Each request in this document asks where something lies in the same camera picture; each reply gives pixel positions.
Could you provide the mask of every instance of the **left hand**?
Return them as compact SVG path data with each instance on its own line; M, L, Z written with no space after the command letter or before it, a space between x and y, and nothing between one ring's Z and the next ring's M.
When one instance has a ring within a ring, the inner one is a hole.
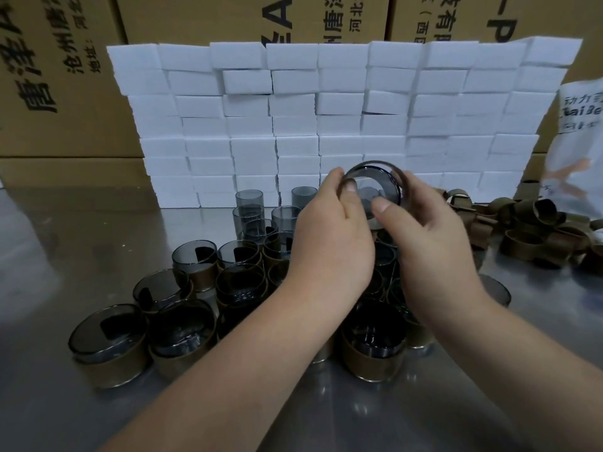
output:
M371 280L375 254L356 182L337 197L343 175L331 171L299 215L285 284L341 301L347 313Z

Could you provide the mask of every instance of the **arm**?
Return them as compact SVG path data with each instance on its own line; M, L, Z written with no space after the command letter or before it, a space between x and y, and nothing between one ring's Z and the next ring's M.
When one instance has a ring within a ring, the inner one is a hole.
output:
M461 220L409 176L414 216L380 198L373 212L398 244L413 313L535 445L603 450L603 372L488 297Z
M355 183L333 170L300 214L280 288L103 451L254 451L368 285L374 246Z

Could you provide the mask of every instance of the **stack of white foam blocks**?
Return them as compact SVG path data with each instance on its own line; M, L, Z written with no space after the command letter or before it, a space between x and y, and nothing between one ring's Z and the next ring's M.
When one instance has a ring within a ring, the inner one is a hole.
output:
M268 207L366 160L513 196L581 40L110 46L161 207Z

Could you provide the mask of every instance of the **metal table surface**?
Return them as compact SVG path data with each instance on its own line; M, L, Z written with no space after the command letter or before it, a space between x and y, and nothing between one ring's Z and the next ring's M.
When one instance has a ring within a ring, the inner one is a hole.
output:
M0 190L0 438L5 451L90 451L166 386L148 370L94 392L67 339L88 314L131 302L147 273L193 239L233 239L228 209L159 210L148 190ZM513 295L511 310L603 366L603 286L567 268L544 271L495 255L482 272ZM511 422L444 350L407 353L373 385L337 359L300 380L261 451L529 449Z

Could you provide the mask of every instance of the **hand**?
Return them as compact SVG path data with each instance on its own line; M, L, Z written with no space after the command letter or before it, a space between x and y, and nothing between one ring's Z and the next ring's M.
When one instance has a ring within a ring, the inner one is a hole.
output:
M373 200L372 209L398 246L406 303L429 326L480 301L485 292L461 219L434 189L406 175L414 217L382 197Z
M285 283L351 308L371 280L375 255L356 182L337 197L343 174L331 171L299 215Z

